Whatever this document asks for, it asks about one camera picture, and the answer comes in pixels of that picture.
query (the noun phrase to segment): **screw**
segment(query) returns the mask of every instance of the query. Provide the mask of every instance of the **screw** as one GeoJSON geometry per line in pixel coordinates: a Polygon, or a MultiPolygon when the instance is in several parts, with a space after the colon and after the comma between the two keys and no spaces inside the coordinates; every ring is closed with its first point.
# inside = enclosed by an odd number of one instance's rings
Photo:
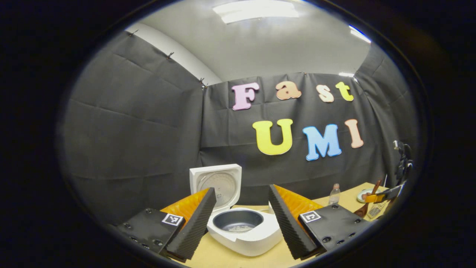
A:
{"type": "Polygon", "coordinates": [[[160,240],[154,240],[154,244],[156,244],[159,247],[163,246],[163,243],[160,240]]]}

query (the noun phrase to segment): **black fabric backdrop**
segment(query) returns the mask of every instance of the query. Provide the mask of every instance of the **black fabric backdrop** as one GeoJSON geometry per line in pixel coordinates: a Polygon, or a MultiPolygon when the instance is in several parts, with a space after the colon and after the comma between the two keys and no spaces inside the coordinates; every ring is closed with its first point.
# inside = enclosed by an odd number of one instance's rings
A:
{"type": "Polygon", "coordinates": [[[190,194],[188,169],[239,164],[243,167],[238,204],[267,203],[268,184],[308,198],[375,182],[388,173],[395,183],[398,153],[391,142],[417,145],[410,92],[393,62],[376,46],[356,72],[357,81],[330,74],[289,73],[251,77],[209,86],[137,36],[124,32],[111,40],[78,78],[60,125],[69,182],[102,221],[119,224],[145,207],[161,209],[190,194]],[[275,86],[296,83],[302,96],[279,100],[275,86]],[[335,85],[344,82],[354,96],[344,100],[335,85]],[[248,110],[233,111],[231,87],[257,82],[260,90],[248,110]],[[324,103],[316,86],[335,98],[324,103]],[[293,145],[283,155],[258,150],[256,121],[273,122],[271,138],[282,142],[276,122],[290,118],[293,145]],[[344,121],[358,120],[364,145],[351,148],[344,121]],[[306,126],[323,135],[338,126],[342,153],[307,161],[306,126]]]}

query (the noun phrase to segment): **blue letter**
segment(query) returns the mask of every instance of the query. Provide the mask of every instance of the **blue letter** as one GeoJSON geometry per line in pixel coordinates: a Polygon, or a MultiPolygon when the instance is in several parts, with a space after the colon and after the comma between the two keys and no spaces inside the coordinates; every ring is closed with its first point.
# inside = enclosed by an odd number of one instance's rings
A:
{"type": "Polygon", "coordinates": [[[307,136],[307,144],[309,146],[309,154],[306,156],[308,161],[316,160],[319,158],[316,148],[322,157],[327,155],[336,156],[340,155],[342,150],[339,148],[339,141],[337,140],[337,125],[328,124],[326,131],[324,132],[324,138],[319,130],[313,126],[303,128],[302,132],[307,136]]]}

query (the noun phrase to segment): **ceiling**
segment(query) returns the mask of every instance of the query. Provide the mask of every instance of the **ceiling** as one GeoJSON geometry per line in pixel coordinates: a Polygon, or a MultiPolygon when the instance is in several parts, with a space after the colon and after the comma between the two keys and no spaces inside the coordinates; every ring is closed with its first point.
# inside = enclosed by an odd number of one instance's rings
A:
{"type": "Polygon", "coordinates": [[[225,24],[212,10],[230,0],[183,0],[140,21],[182,44],[222,81],[291,72],[354,73],[370,44],[348,24],[304,1],[299,18],[225,24]]]}

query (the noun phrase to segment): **pink letter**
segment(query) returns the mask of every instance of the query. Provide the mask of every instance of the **pink letter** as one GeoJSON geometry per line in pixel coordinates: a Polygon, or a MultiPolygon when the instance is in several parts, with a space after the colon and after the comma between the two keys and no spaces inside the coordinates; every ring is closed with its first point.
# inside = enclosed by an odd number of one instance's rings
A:
{"type": "Polygon", "coordinates": [[[233,110],[249,109],[251,103],[247,102],[246,99],[250,101],[255,100],[255,90],[258,89],[259,85],[256,82],[232,87],[231,90],[235,92],[235,105],[233,106],[233,110]]]}

